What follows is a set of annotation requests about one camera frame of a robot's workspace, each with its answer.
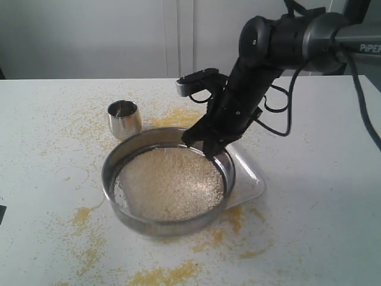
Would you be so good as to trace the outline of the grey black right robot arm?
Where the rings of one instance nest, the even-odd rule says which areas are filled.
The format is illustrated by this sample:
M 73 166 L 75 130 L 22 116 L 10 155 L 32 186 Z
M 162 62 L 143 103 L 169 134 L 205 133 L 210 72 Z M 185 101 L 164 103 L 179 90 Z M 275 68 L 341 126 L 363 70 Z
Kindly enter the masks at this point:
M 207 90 L 206 113 L 182 135 L 191 146 L 203 143 L 207 157 L 220 154 L 237 141 L 251 123 L 259 122 L 266 92 L 285 70 L 330 73 L 342 64 L 351 69 L 360 115 L 376 145 L 380 136 L 373 127 L 360 84 L 356 60 L 380 60 L 380 24 L 349 24 L 339 13 L 322 10 L 305 15 L 285 14 L 278 20 L 250 19 L 241 31 L 239 56 L 229 75 L 208 68 L 177 81 L 180 96 L 192 98 Z

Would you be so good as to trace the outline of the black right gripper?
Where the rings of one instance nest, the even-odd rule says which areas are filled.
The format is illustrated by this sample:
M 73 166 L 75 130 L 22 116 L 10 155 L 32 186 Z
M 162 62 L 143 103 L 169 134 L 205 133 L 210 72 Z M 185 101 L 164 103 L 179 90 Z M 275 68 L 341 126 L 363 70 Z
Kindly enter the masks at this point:
M 233 89 L 225 86 L 212 96 L 207 105 L 207 126 L 217 139 L 208 139 L 205 118 L 202 117 L 183 132 L 182 142 L 191 147 L 203 141 L 207 158 L 223 153 L 227 145 L 239 139 L 251 123 L 259 118 L 263 111 L 258 105 L 263 98 L 263 88 Z

